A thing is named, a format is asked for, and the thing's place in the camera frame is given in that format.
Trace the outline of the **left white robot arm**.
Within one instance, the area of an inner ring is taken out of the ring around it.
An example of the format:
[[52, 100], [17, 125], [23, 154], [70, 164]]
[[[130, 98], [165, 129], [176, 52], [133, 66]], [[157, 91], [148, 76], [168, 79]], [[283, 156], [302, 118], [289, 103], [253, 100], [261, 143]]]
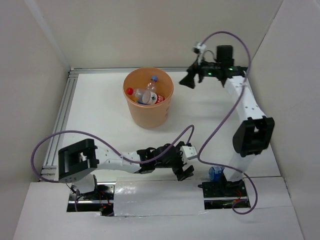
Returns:
[[155, 169], [172, 169], [178, 181], [193, 176], [194, 167], [188, 161], [198, 156], [190, 143], [180, 141], [176, 146], [169, 143], [133, 152], [117, 154], [111, 149], [95, 145], [87, 138], [58, 151], [58, 181], [73, 184], [86, 199], [97, 197], [99, 187], [92, 173], [96, 170], [122, 171], [130, 174], [150, 174]]

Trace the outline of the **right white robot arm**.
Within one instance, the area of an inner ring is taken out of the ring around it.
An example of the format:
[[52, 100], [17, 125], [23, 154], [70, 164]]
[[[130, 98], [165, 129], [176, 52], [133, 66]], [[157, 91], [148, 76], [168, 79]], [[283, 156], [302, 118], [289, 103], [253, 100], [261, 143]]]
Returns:
[[205, 44], [199, 42], [192, 50], [197, 58], [179, 84], [194, 89], [196, 76], [200, 83], [205, 77], [216, 78], [236, 105], [233, 110], [238, 114], [240, 125], [232, 137], [235, 153], [229, 167], [223, 170], [225, 179], [218, 184], [220, 194], [230, 196], [236, 189], [234, 182], [240, 181], [255, 156], [268, 148], [275, 121], [258, 106], [247, 85], [245, 67], [234, 65], [231, 45], [217, 46], [213, 62], [205, 60]]

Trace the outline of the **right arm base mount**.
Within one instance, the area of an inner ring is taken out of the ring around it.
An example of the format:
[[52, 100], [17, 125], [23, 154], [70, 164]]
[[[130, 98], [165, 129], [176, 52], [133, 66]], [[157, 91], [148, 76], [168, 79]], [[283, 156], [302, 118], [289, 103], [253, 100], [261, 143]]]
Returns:
[[243, 180], [228, 183], [220, 181], [207, 181], [198, 185], [202, 189], [205, 210], [250, 208], [251, 204]]

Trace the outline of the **blue label bottle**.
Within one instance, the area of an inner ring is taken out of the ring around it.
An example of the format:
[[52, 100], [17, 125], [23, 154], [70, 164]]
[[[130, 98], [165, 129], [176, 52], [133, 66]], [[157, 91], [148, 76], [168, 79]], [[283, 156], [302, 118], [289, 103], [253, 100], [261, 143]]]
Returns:
[[211, 182], [218, 182], [223, 174], [224, 167], [211, 166], [208, 172], [208, 177]]

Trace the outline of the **clear bottle blue cap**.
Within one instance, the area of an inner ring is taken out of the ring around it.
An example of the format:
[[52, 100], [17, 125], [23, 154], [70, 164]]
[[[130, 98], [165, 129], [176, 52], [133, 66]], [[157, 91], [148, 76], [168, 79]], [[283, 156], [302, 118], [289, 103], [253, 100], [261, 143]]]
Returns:
[[152, 76], [150, 82], [148, 83], [148, 85], [142, 95], [142, 102], [144, 104], [148, 104], [148, 105], [155, 104], [155, 102], [158, 98], [158, 96], [156, 94], [157, 82], [158, 82], [158, 77], [155, 75]]

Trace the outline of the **clear bottle red label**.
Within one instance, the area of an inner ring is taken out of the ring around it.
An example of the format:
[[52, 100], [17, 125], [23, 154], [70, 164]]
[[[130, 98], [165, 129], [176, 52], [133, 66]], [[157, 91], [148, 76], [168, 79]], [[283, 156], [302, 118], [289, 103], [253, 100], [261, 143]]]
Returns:
[[128, 87], [125, 93], [134, 102], [141, 105], [156, 105], [165, 100], [165, 97], [149, 89]]

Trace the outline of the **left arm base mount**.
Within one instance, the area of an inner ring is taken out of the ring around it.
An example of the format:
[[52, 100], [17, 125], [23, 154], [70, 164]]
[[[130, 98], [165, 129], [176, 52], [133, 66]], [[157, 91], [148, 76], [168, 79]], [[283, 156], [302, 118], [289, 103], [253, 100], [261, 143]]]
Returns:
[[104, 217], [114, 216], [115, 181], [97, 182], [95, 190], [89, 193], [76, 193], [73, 184], [66, 184], [69, 188], [69, 196], [66, 211], [96, 212]]

